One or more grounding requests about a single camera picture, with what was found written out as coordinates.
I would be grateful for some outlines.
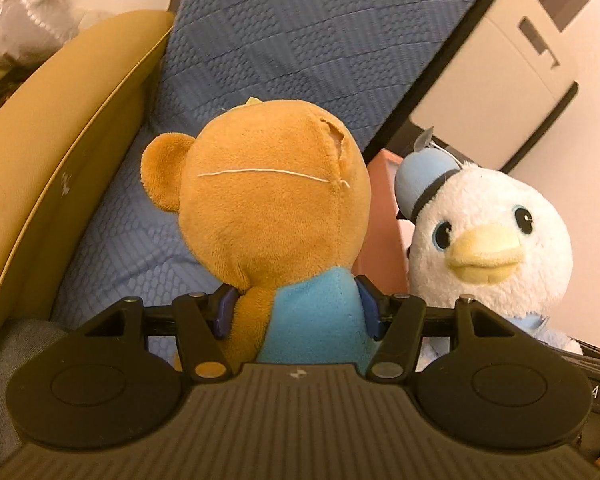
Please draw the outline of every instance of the white plush duck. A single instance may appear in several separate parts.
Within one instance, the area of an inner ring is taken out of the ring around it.
[[[444,307],[473,294],[535,338],[582,354],[576,341],[547,325],[573,262],[567,227],[535,189],[424,148],[401,163],[395,194],[402,216],[415,225],[411,294]],[[448,350],[448,339],[425,341],[418,370]]]

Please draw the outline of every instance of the duck beak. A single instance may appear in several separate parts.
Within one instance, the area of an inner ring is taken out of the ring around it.
[[[446,250],[446,266],[464,283],[495,285],[506,280],[525,259],[518,233],[500,224],[463,232]]]

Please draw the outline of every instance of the round pad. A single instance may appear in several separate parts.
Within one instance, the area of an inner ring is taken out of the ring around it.
[[[44,446],[88,450],[156,430],[181,392],[179,374],[139,344],[69,336],[14,374],[6,401],[20,434]]]
[[[570,442],[589,416],[589,380],[541,343],[474,337],[419,375],[418,402],[438,427],[499,451]]]
[[[395,173],[395,199],[400,211],[411,218],[413,207],[433,182],[458,164],[442,150],[424,148],[407,155]]]

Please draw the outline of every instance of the plush duck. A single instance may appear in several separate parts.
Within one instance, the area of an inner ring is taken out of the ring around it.
[[[162,134],[142,184],[199,261],[242,295],[221,347],[243,363],[355,363],[377,347],[351,274],[370,181],[345,125],[308,102],[251,98],[196,137]]]
[[[472,294],[535,338],[582,354],[576,341],[548,325],[573,262],[567,227],[540,193],[426,147],[401,163],[395,195],[401,216],[414,224],[412,294],[443,307]],[[418,370],[448,351],[448,339],[425,341]]]

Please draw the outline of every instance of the blue hat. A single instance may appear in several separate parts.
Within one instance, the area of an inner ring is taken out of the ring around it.
[[[407,155],[395,174],[395,199],[402,213],[398,218],[415,223],[424,205],[458,171],[453,157],[438,148],[424,148]]]

